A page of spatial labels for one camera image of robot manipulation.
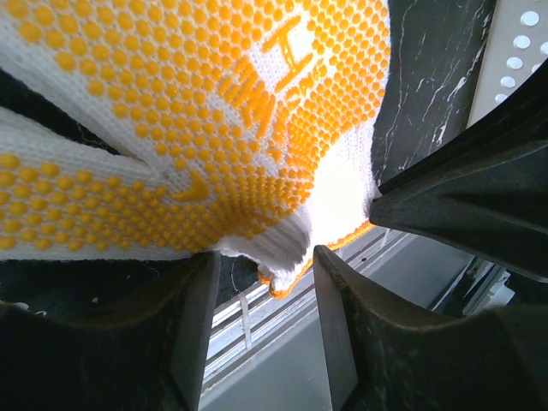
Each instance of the glove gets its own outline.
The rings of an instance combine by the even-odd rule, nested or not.
[[[0,66],[116,149],[0,111],[2,259],[259,263],[363,234],[386,1],[7,0]]]

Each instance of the scratched black surface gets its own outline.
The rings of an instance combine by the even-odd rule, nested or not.
[[[375,126],[378,183],[456,137],[465,127],[495,0],[390,0],[390,79]],[[0,73],[0,104],[82,144],[109,147],[37,94]],[[0,300],[32,313],[78,317],[151,281],[176,262],[0,264]],[[217,305],[256,281],[256,265],[222,258]]]

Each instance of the yellow dotted glove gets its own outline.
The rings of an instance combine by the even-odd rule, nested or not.
[[[3,0],[0,65],[122,155],[0,110],[0,257],[259,262],[367,229],[385,0]]]

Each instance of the round hole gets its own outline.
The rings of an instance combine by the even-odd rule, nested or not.
[[[501,104],[508,96],[506,94],[497,94],[495,96],[495,101]]]
[[[515,86],[515,80],[514,77],[510,77],[509,75],[505,75],[502,79],[500,79],[500,84],[502,87],[512,88]]]
[[[534,11],[526,11],[521,15],[521,24],[527,27],[536,26],[539,23],[539,14]]]
[[[514,47],[525,50],[531,45],[531,39],[528,36],[517,36],[514,39]]]
[[[523,67],[523,61],[519,57],[511,57],[506,61],[509,69],[519,70]]]

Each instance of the white perforated panel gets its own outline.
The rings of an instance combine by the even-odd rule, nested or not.
[[[548,57],[548,0],[498,0],[468,126],[501,104]]]

